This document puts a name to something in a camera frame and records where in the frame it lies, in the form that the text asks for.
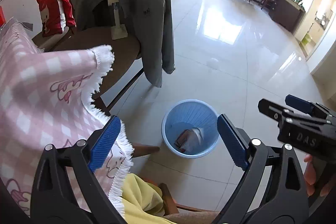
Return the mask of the person's right hand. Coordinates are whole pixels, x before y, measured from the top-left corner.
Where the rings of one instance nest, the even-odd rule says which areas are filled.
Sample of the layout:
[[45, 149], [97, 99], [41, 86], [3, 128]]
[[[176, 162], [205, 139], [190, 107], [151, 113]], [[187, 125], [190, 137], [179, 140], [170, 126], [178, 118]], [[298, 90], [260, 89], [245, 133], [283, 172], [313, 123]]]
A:
[[[306, 192], [308, 196], [311, 196], [315, 192], [315, 183], [317, 181], [316, 171], [313, 166], [313, 157], [307, 154], [303, 160], [306, 163], [306, 169], [303, 174], [306, 183]], [[327, 196], [330, 191], [335, 187], [335, 174], [330, 181], [321, 189], [320, 196]]]

